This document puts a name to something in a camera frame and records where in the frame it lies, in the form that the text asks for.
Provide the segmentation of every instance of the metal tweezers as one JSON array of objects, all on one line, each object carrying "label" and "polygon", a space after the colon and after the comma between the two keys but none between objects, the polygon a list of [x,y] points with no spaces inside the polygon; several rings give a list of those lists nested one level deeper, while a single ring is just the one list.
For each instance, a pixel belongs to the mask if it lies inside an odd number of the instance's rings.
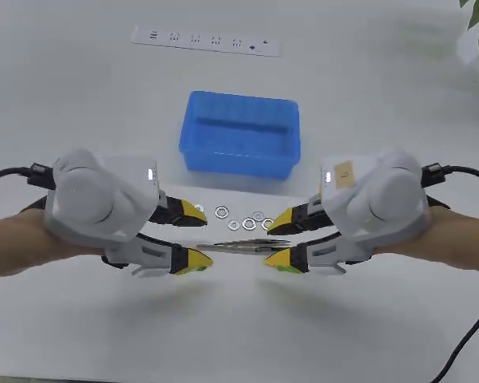
[{"label": "metal tweezers", "polygon": [[247,255],[271,255],[276,251],[288,249],[289,247],[291,247],[291,241],[284,239],[247,239],[212,244],[199,243],[196,245],[196,248],[202,251],[220,251],[223,253]]}]

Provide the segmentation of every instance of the human hand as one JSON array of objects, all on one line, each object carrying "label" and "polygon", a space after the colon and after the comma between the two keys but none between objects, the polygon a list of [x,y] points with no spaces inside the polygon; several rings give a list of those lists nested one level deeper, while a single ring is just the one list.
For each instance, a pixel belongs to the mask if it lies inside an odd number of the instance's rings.
[{"label": "human hand", "polygon": [[430,228],[415,239],[380,247],[376,254],[395,253],[460,269],[479,270],[479,219],[445,209],[430,208]]},{"label": "human hand", "polygon": [[75,246],[51,235],[44,227],[42,210],[29,209],[0,220],[0,276],[76,255],[102,253],[101,249]]}]

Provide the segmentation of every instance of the blue plastic basket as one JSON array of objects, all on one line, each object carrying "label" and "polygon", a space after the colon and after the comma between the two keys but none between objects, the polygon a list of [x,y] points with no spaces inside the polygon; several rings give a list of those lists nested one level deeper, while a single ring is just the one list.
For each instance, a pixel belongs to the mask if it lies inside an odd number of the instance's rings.
[{"label": "blue plastic basket", "polygon": [[188,170],[285,180],[300,159],[298,105],[192,92],[179,149]]}]

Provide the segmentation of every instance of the label sticker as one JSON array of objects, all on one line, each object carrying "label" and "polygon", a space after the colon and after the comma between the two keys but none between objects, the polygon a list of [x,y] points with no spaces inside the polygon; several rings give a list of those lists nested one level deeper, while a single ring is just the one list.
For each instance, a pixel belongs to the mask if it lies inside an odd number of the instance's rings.
[{"label": "label sticker", "polygon": [[354,186],[353,162],[347,161],[334,166],[335,187],[347,189]]}]

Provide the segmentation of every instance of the white power strip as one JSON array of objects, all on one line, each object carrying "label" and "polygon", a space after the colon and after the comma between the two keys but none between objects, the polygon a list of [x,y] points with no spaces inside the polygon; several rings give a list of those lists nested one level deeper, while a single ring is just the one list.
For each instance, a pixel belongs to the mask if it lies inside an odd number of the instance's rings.
[{"label": "white power strip", "polygon": [[168,32],[142,26],[135,28],[132,43],[269,57],[279,57],[282,50],[280,42],[273,39],[226,34]]}]

